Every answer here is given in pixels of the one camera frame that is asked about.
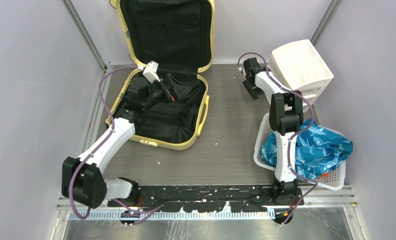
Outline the yellow hard-shell suitcase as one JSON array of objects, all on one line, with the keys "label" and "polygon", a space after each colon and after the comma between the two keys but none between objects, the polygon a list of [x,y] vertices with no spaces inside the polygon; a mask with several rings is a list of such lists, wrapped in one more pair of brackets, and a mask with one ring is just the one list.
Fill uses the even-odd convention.
[{"label": "yellow hard-shell suitcase", "polygon": [[[208,82],[202,73],[213,63],[214,1],[113,0],[110,4],[117,11],[135,63],[110,114],[127,90],[142,86],[144,67],[155,61],[159,78],[171,73],[180,84],[181,98],[147,110],[132,140],[178,151],[191,147],[208,115]],[[106,126],[111,124],[109,115]]]}]

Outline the white divided organizer tray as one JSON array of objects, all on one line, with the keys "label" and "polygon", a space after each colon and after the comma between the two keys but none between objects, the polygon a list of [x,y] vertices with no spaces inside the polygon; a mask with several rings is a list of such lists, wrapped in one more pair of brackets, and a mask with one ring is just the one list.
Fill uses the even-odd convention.
[{"label": "white divided organizer tray", "polygon": [[308,39],[293,41],[274,49],[268,66],[283,85],[300,91],[311,105],[334,78]]}]

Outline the blue patterned garment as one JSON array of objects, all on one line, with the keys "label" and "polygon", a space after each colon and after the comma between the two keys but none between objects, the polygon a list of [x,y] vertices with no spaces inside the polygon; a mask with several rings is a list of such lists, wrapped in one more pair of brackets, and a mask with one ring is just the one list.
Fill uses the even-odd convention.
[{"label": "blue patterned garment", "polygon": [[320,175],[335,170],[350,157],[353,151],[353,142],[337,131],[319,126],[316,122],[311,125],[311,120],[306,120],[300,127],[300,133],[293,141],[290,137],[294,134],[282,135],[272,130],[271,135],[263,147],[264,155],[269,155],[268,148],[274,153],[274,138],[276,139],[276,156],[282,156],[278,145],[288,152],[288,146],[295,147],[295,152],[290,157],[284,158],[286,172],[291,174],[292,179],[316,180]]}]

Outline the white perforated plastic basket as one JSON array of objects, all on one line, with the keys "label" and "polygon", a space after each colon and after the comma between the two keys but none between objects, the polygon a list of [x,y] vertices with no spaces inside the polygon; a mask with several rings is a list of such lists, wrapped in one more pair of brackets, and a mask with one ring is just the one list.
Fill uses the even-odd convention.
[{"label": "white perforated plastic basket", "polygon": [[[274,172],[275,164],[277,161],[275,142],[276,139],[274,135],[272,135],[272,138],[274,138],[274,153],[270,152],[271,148],[269,147],[269,155],[266,157],[264,155],[265,152],[263,151],[263,147],[266,146],[266,141],[271,133],[272,130],[269,125],[269,113],[266,113],[263,116],[259,126],[258,134],[254,145],[253,160],[258,166]],[[327,172],[325,176],[320,175],[317,178],[318,186],[321,188],[338,191],[344,186],[345,173],[346,163],[342,163],[335,170]]]}]

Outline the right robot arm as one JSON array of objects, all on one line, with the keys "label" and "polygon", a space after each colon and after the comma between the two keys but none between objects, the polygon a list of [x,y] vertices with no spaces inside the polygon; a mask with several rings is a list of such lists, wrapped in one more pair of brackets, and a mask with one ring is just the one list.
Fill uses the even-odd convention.
[{"label": "right robot arm", "polygon": [[295,135],[303,124],[302,99],[275,78],[255,57],[243,63],[243,85],[253,99],[265,94],[270,104],[268,123],[276,139],[276,167],[271,185],[272,200],[279,205],[299,195],[295,172]]}]

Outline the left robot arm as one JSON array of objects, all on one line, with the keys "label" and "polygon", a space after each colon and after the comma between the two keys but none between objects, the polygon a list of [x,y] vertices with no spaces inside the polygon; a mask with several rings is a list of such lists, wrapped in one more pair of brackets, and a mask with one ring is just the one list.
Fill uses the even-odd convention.
[{"label": "left robot arm", "polygon": [[139,201],[137,183],[124,177],[105,180],[103,172],[121,146],[136,133],[140,118],[153,106],[173,103],[181,98],[179,83],[171,73],[126,91],[118,109],[110,114],[110,126],[101,137],[78,157],[67,157],[62,166],[62,194],[71,205],[83,204],[91,209],[103,201],[120,199],[132,207]]}]

